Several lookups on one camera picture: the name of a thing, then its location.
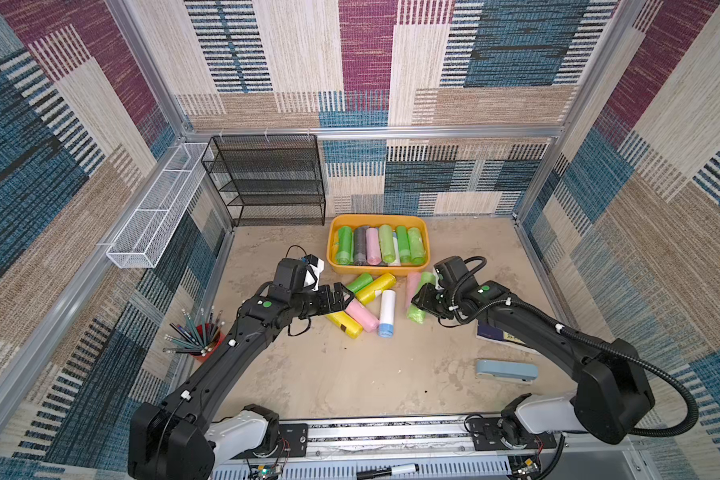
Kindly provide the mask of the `light green roll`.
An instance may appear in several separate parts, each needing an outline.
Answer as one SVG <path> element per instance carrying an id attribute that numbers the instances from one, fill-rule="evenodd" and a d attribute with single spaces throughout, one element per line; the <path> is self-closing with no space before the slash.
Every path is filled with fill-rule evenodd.
<path id="1" fill-rule="evenodd" d="M 386 264 L 395 262 L 396 254 L 394 249 L 393 229 L 388 224 L 382 224 L 378 228 L 379 246 L 382 261 Z"/>
<path id="2" fill-rule="evenodd" d="M 407 231 L 410 262 L 413 265 L 424 265 L 427 263 L 427 253 L 423 242 L 421 230 L 417 227 L 411 227 Z"/>
<path id="3" fill-rule="evenodd" d="M 419 288 L 426 284 L 432 284 L 432 285 L 436 284 L 436 276 L 433 273 L 421 272 Z M 426 312 L 416 308 L 415 306 L 411 305 L 407 309 L 407 318 L 417 324 L 423 324 L 425 317 L 426 317 Z"/>

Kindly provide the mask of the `thin dark green roll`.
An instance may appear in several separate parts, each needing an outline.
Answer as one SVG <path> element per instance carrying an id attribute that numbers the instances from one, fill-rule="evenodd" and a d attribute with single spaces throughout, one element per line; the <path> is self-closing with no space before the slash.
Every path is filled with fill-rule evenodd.
<path id="1" fill-rule="evenodd" d="M 398 253 L 401 264 L 411 263 L 410 242 L 408 238 L 408 230 L 403 225 L 398 225 L 395 229 Z"/>

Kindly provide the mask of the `large yellow bag roll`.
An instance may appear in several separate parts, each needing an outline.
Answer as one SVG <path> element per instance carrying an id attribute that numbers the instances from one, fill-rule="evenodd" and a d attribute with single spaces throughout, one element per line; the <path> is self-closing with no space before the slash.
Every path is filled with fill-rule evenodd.
<path id="1" fill-rule="evenodd" d="M 337 230 L 335 230 L 332 233 L 332 239 L 331 239 L 331 244 L 330 244 L 330 256 L 329 256 L 329 259 L 334 263 L 337 262 L 336 255 L 337 255 L 338 251 L 339 251 L 339 233 Z"/>

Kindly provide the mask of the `grey roll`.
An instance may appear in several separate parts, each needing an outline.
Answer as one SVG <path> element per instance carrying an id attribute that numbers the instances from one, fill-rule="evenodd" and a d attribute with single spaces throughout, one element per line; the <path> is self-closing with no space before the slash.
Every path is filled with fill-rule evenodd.
<path id="1" fill-rule="evenodd" d="M 367 237 L 366 226 L 360 226 L 353 231 L 353 264 L 364 266 L 367 264 Z"/>

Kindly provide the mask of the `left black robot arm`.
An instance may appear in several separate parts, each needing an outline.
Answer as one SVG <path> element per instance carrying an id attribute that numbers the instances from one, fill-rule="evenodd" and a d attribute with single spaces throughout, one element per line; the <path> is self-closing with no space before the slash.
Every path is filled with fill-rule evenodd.
<path id="1" fill-rule="evenodd" d="M 158 404 L 143 403 L 130 422 L 127 473 L 134 479 L 206 479 L 214 468 L 210 429 L 222 402 L 253 360 L 295 319 L 346 309 L 354 294 L 320 285 L 304 260 L 283 258 L 274 279 L 242 303 L 209 358 Z"/>

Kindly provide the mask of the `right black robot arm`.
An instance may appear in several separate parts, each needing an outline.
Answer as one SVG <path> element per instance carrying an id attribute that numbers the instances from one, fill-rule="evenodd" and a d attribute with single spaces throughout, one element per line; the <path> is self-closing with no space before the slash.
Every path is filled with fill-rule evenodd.
<path id="1" fill-rule="evenodd" d="M 501 412 L 505 443 L 523 445 L 533 434 L 587 433 L 615 445 L 626 436 L 667 438 L 690 431 L 699 407 L 675 377 L 640 358 L 627 341 L 606 341 L 567 326 L 495 282 L 478 283 L 485 258 L 448 257 L 434 267 L 436 281 L 413 296 L 417 308 L 448 321 L 451 327 L 473 322 L 508 333 L 541 354 L 575 382 L 565 395 L 524 394 Z M 640 427 L 656 400 L 648 377 L 672 387 L 686 405 L 685 417 L 669 427 Z"/>

